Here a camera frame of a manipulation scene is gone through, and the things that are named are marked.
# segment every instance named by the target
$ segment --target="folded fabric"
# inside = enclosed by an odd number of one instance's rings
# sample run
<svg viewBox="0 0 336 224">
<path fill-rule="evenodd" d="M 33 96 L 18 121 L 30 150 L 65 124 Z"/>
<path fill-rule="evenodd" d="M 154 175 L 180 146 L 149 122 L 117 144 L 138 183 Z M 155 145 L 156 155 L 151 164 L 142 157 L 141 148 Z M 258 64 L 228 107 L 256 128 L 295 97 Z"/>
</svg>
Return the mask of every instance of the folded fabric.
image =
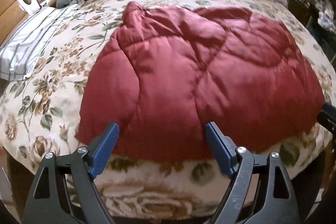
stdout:
<svg viewBox="0 0 336 224">
<path fill-rule="evenodd" d="M 115 121 L 118 155 L 196 160 L 212 157 L 204 138 L 211 121 L 251 151 L 315 124 L 323 93 L 283 23 L 245 8 L 135 2 L 122 19 L 90 72 L 81 142 Z"/>
<path fill-rule="evenodd" d="M 0 47 L 0 78 L 20 81 L 30 77 L 53 35 L 82 4 L 63 9 L 44 6 L 25 20 Z"/>
</svg>

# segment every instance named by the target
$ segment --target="floral bedspread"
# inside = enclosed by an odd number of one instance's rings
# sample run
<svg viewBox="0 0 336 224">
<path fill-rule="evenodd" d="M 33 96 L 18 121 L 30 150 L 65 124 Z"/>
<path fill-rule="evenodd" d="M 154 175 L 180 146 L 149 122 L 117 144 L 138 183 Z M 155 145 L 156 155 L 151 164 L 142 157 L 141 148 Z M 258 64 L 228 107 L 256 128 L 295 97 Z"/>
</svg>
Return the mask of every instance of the floral bedspread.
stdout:
<svg viewBox="0 0 336 224">
<path fill-rule="evenodd" d="M 0 143 L 31 172 L 47 152 L 65 155 L 80 145 L 74 135 L 85 85 L 98 54 L 132 0 L 88 0 L 55 34 L 41 53 L 33 75 L 11 82 L 0 99 Z M 336 75 L 322 49 L 298 20 L 275 0 L 135 0 L 147 8 L 180 5 L 243 6 L 281 20 L 312 65 L 327 102 L 336 104 Z M 310 132 L 275 144 L 290 177 L 327 146 L 331 134 L 315 125 Z M 70 189 L 72 181 L 68 180 Z M 95 179 L 113 216 L 183 219 L 211 215 L 229 184 L 215 160 L 155 163 L 113 155 Z M 77 199 L 73 191 L 72 199 Z"/>
</svg>

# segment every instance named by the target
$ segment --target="wooden cabinet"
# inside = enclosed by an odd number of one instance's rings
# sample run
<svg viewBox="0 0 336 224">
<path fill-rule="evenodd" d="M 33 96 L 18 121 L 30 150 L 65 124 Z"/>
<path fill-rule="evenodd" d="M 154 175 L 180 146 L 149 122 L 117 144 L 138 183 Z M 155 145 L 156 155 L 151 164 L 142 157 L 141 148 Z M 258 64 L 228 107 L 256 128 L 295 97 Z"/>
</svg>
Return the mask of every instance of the wooden cabinet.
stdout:
<svg viewBox="0 0 336 224">
<path fill-rule="evenodd" d="M 288 10 L 300 21 L 304 26 L 307 26 L 307 23 L 310 18 L 310 8 L 298 0 L 289 0 L 288 1 Z"/>
</svg>

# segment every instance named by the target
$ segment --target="metal pivot screw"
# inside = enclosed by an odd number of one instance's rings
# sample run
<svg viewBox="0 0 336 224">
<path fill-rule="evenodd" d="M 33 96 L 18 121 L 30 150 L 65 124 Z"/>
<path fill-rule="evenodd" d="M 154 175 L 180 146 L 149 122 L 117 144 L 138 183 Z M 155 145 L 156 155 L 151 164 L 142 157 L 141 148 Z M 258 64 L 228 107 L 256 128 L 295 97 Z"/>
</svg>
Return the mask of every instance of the metal pivot screw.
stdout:
<svg viewBox="0 0 336 224">
<path fill-rule="evenodd" d="M 277 159 L 277 158 L 279 158 L 279 153 L 277 153 L 277 152 L 272 152 L 272 153 L 271 153 L 271 156 L 272 156 L 273 158 Z"/>
<path fill-rule="evenodd" d="M 49 152 L 49 153 L 46 153 L 45 158 L 46 159 L 51 159 L 53 156 L 54 155 L 51 152 Z"/>
<path fill-rule="evenodd" d="M 239 146 L 237 148 L 237 151 L 241 154 L 244 154 L 244 153 L 246 153 L 247 149 L 244 146 Z"/>
<path fill-rule="evenodd" d="M 77 152 L 80 154 L 84 154 L 87 151 L 87 148 L 85 146 L 82 146 L 77 149 Z"/>
</svg>

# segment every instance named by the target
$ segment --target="white pillowcase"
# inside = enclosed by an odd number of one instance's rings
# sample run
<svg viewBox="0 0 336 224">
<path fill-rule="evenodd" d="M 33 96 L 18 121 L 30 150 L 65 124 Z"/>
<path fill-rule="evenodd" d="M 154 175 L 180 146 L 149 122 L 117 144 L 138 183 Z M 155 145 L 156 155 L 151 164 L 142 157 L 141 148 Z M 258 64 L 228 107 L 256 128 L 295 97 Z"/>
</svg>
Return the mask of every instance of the white pillowcase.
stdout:
<svg viewBox="0 0 336 224">
<path fill-rule="evenodd" d="M 0 47 L 0 78 L 19 81 L 30 77 L 41 52 L 80 5 L 62 9 L 42 7 L 25 20 Z"/>
</svg>

